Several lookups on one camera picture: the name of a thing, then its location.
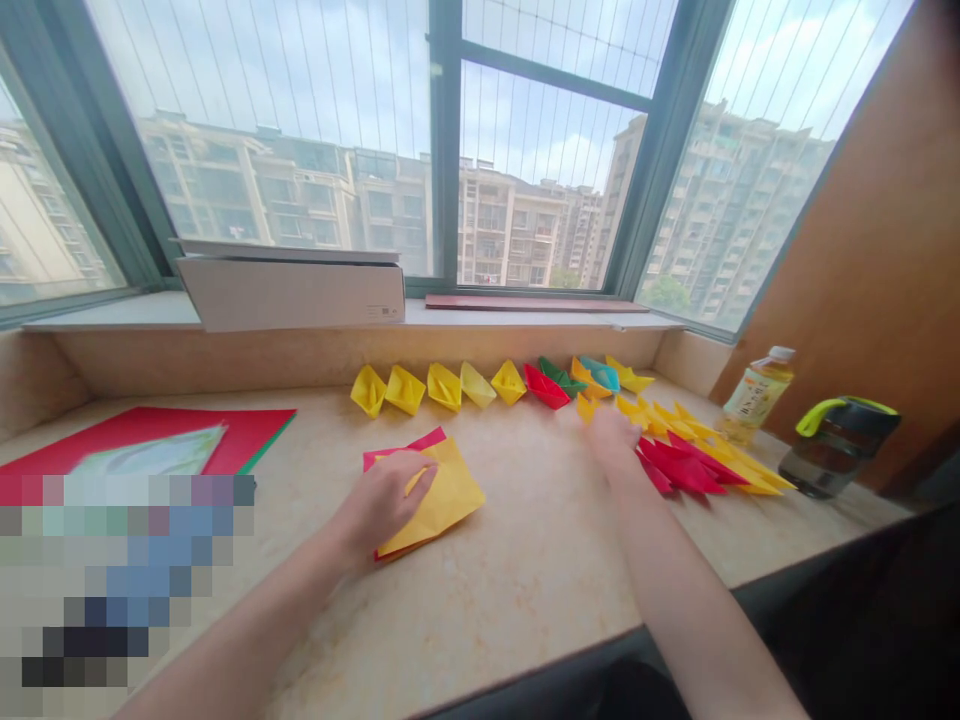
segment red paper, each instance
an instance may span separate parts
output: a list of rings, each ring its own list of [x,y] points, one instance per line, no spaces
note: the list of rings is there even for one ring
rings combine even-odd
[[[219,424],[226,425],[227,430],[203,468],[203,474],[235,475],[296,413],[296,410],[136,407],[0,467],[0,505],[21,505],[28,500],[29,504],[42,504],[40,476],[66,475],[91,453]],[[34,503],[35,496],[41,501]]]
[[[523,373],[527,376],[527,387],[551,410],[559,410],[568,402],[570,396],[556,382],[548,378],[532,365],[525,364]]]
[[[670,442],[673,447],[678,450],[686,453],[690,457],[699,460],[700,464],[705,468],[712,470],[713,474],[717,477],[713,478],[717,482],[721,482],[724,485],[749,485],[741,475],[735,473],[733,470],[728,468],[722,462],[717,460],[715,457],[707,455],[703,450],[698,448],[692,443],[688,443],[683,438],[676,435],[673,431],[668,431],[667,436],[670,438]]]
[[[419,440],[414,440],[412,443],[402,448],[387,448],[386,450],[370,450],[363,454],[363,471],[366,472],[373,467],[373,464],[377,461],[378,457],[383,457],[385,455],[393,455],[393,453],[398,450],[426,450],[428,447],[433,447],[444,440],[447,439],[447,434],[443,432],[442,427],[437,427],[426,435],[424,435]]]
[[[640,450],[670,482],[683,490],[715,495],[727,492],[710,479],[699,462],[690,457],[677,457],[673,452],[675,448],[662,443],[654,445],[646,438],[640,438]]]
[[[633,451],[637,454],[637,457],[640,458],[640,464],[643,465],[643,469],[646,471],[647,477],[650,478],[653,486],[662,493],[673,492],[673,486],[670,484],[667,476],[660,472],[656,465],[643,456],[640,448],[634,448]]]

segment bottle cap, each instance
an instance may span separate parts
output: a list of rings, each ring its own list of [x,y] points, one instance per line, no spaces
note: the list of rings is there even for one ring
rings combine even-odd
[[[780,362],[788,362],[796,352],[793,348],[785,348],[782,345],[774,345],[770,348],[770,357]]]

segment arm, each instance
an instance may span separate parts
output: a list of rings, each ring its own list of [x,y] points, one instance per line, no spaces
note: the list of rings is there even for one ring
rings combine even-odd
[[[599,409],[587,437],[616,500],[643,622],[690,715],[806,718],[737,601],[647,480],[626,418]]]
[[[423,468],[417,484],[405,487]],[[343,577],[407,524],[436,461],[398,452],[364,473],[333,519],[134,695],[117,720],[258,717],[274,675]]]

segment sky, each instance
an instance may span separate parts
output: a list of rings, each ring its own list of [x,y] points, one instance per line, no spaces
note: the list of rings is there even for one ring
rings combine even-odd
[[[430,150],[426,0],[86,0],[136,116],[416,157]],[[836,139],[910,0],[737,0],[706,99]],[[651,97],[676,0],[464,0],[464,37]],[[635,117],[470,63],[461,155],[527,182],[606,184]],[[0,117],[13,113],[0,92]]]

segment hand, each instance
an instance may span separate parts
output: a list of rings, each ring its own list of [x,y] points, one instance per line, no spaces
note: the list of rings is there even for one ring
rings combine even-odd
[[[601,462],[611,450],[626,448],[632,452],[640,439],[640,428],[632,425],[622,412],[607,405],[596,409],[586,432],[590,449]]]
[[[407,483],[425,472],[406,494]],[[330,521],[352,559],[360,560],[410,522],[437,475],[437,461],[413,450],[400,450],[374,463],[360,476]]]

